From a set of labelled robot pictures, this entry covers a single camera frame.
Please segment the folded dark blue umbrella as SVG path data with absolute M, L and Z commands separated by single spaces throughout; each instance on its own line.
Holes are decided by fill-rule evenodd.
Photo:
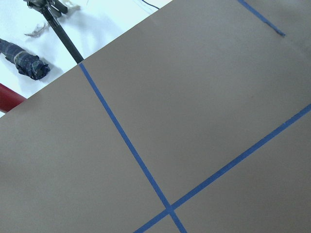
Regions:
M 20 46 L 3 39 L 0 40 L 0 52 L 7 61 L 15 65 L 19 74 L 32 80 L 41 80 L 51 70 L 37 55 L 32 55 Z

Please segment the red bottle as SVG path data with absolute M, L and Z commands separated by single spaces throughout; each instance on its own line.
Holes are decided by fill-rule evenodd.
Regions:
M 26 98 L 12 89 L 0 84 L 0 111 L 7 113 L 24 102 Z

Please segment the black tripod stick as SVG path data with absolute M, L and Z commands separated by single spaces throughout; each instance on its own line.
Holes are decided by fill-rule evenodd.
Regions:
M 68 13 L 68 8 L 59 0 L 25 0 L 25 2 L 30 9 L 38 11 L 46 19 L 75 62 L 81 63 L 82 55 L 57 20 L 62 14 Z

